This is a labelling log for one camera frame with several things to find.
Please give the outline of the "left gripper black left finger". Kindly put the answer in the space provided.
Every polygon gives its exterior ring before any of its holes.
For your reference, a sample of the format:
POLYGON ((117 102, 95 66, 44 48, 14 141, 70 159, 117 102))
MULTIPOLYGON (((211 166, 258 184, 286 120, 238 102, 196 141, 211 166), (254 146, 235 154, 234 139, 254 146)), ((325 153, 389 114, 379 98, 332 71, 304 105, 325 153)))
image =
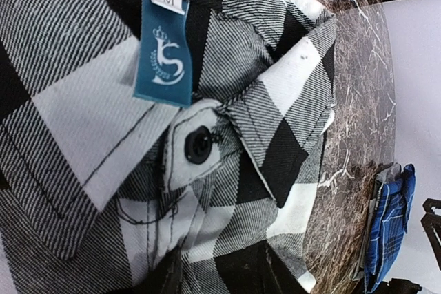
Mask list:
POLYGON ((159 293, 182 293, 183 262, 181 251, 170 251, 161 261, 159 293))

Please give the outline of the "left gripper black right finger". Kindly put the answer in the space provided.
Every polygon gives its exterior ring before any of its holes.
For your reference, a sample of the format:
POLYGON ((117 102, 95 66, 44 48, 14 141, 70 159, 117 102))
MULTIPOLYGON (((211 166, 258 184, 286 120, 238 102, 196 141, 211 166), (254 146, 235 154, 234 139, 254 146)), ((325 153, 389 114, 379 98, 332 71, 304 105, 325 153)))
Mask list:
POLYGON ((240 254, 241 293, 306 293, 268 243, 259 242, 240 254))

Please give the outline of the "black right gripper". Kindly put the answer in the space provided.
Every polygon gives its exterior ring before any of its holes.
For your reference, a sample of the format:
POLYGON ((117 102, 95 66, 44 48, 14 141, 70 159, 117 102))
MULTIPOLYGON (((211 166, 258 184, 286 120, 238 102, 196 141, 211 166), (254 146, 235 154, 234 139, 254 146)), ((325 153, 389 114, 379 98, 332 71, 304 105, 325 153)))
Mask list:
POLYGON ((427 198, 423 203, 425 215, 422 226, 429 239, 432 249, 440 249, 440 201, 427 198))

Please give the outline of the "black white checked shirt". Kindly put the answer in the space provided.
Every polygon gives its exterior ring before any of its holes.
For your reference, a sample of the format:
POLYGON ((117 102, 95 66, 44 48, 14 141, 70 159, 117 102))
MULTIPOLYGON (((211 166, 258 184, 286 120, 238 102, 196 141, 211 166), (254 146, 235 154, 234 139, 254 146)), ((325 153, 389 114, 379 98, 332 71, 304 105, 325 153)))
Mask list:
POLYGON ((303 240, 335 116, 318 0, 1 0, 1 292, 241 293, 303 240))

